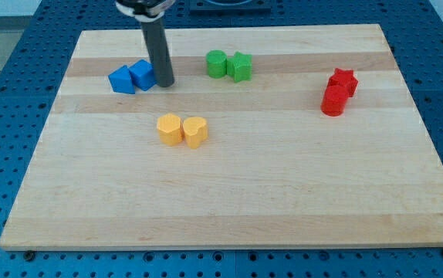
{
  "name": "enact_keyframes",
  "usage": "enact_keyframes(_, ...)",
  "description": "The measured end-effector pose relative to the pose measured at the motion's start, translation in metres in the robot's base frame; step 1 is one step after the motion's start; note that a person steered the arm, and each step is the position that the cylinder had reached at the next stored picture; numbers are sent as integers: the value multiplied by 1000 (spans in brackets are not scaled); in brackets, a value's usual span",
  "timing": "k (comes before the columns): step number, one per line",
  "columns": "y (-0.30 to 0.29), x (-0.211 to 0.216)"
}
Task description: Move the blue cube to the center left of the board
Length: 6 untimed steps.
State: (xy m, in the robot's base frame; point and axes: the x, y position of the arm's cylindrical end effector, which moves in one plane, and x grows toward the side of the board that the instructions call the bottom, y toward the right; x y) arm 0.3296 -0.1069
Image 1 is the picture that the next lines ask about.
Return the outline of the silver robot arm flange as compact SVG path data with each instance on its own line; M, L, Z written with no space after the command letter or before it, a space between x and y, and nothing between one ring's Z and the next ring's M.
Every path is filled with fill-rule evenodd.
M176 0L116 0L117 9L139 22L160 19Z

